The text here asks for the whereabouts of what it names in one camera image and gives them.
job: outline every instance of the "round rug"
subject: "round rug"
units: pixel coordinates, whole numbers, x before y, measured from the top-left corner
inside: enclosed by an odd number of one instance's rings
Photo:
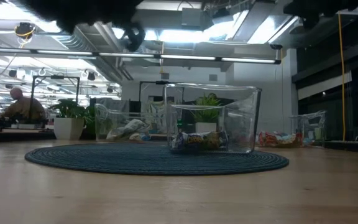
[[[28,152],[25,159],[52,167],[136,175],[244,174],[289,163],[287,158],[268,152],[172,154],[166,146],[136,143],[46,147]]]

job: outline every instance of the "cloth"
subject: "cloth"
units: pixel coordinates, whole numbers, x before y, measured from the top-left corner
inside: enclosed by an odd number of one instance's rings
[[[31,99],[27,97],[22,97],[17,100],[13,104],[11,104],[8,108],[6,108],[5,112],[1,115],[1,117],[13,117],[17,115],[21,115],[24,119],[29,118],[30,113],[30,102]],[[36,99],[33,99],[32,104],[32,117],[31,119],[44,119],[45,118],[45,110],[40,104],[40,102]]]

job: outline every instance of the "man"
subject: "man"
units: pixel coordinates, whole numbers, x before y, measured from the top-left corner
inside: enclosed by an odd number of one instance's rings
[[[1,114],[1,117],[8,117],[18,120],[28,119],[30,112],[30,102],[31,99],[23,96],[23,92],[20,88],[13,88],[11,90],[11,97],[13,100],[16,100],[15,103],[11,104],[6,108],[5,112]],[[45,118],[45,110],[36,99],[33,99],[32,102],[32,121],[40,121]]]

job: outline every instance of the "ceiling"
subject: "ceiling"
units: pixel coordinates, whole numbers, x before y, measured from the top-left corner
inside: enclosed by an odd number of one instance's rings
[[[141,45],[136,53],[161,53],[172,55],[202,55],[202,56],[217,56],[217,57],[250,57],[274,59],[276,51],[271,49],[268,41],[274,37],[275,34],[283,31],[271,44],[281,44],[285,48],[307,47],[317,44],[324,38],[337,30],[337,19],[322,19],[313,30],[308,32],[299,32],[298,34],[291,34],[297,31],[294,27],[299,27],[299,24],[293,17],[282,13],[283,6],[289,3],[290,0],[276,1],[170,1],[170,0],[146,0],[138,6],[138,12],[134,16],[134,20],[139,20],[149,32],[147,40]],[[226,23],[226,26],[209,27],[211,22],[211,15],[217,9],[222,7],[229,7],[230,16],[236,15],[231,23]],[[122,41],[119,39],[117,29],[112,29],[112,24],[95,24],[88,26],[86,24],[79,25],[73,36],[66,34],[56,34],[55,26],[53,24],[45,23],[34,15],[26,12],[25,9],[17,7],[15,13],[9,7],[1,6],[0,12],[0,47],[18,48],[22,40],[14,33],[15,26],[20,22],[31,22],[38,28],[35,35],[31,38],[31,42],[24,47],[26,49],[49,49],[49,50],[74,50],[74,51],[103,51],[103,52],[122,52]],[[196,20],[183,17],[184,14],[200,13]],[[352,22],[355,15],[344,15],[344,26]],[[189,23],[184,25],[183,20],[188,19]],[[238,31],[233,33],[233,30],[238,24]],[[167,34],[170,30],[186,30],[183,33],[164,37],[164,32]],[[1,65],[7,65],[12,57],[0,54]],[[43,67],[51,67],[52,73],[65,73],[67,69],[77,69],[77,73],[71,75],[81,76],[85,69],[94,71],[100,76],[96,77],[96,82],[107,83],[115,82],[122,83],[134,79],[129,72],[131,67],[159,67],[161,60],[159,59],[140,59],[140,58],[113,58],[113,57],[98,57],[98,58],[61,58],[64,62],[58,63],[49,58],[39,58],[39,55],[31,55],[30,58],[17,57],[12,62],[11,67],[22,67],[26,71],[40,70]],[[225,72],[230,66],[229,62],[203,62],[190,60],[164,60],[163,66],[168,67],[199,67],[199,68],[220,68]],[[2,76],[5,82],[9,80],[7,74]]]

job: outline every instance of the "potted plant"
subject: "potted plant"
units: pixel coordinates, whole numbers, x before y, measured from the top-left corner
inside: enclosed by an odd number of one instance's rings
[[[219,100],[214,95],[203,96],[196,100],[196,105],[199,106],[219,106]],[[196,132],[210,132],[216,131],[216,124],[219,119],[218,109],[205,109],[193,113],[196,121]]]
[[[79,140],[84,128],[86,110],[72,100],[59,100],[59,104],[51,106],[51,110],[59,110],[53,124],[57,139]]]

